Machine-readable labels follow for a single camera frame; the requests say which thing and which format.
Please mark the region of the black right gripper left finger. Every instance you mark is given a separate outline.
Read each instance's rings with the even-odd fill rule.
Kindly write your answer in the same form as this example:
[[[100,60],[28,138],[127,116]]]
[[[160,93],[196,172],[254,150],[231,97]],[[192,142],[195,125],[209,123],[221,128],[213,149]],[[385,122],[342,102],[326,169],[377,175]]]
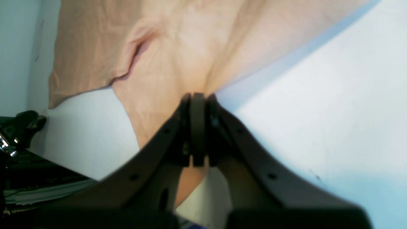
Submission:
[[[45,207],[39,229],[178,229],[173,213],[184,152],[191,94],[129,162],[103,181]]]

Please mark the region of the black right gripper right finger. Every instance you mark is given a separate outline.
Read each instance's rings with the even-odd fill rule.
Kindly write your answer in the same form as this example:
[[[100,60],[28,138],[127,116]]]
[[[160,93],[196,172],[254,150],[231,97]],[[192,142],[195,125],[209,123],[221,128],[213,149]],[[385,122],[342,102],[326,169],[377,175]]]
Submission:
[[[371,229],[365,211],[301,178],[210,95],[208,155],[227,180],[227,229]]]

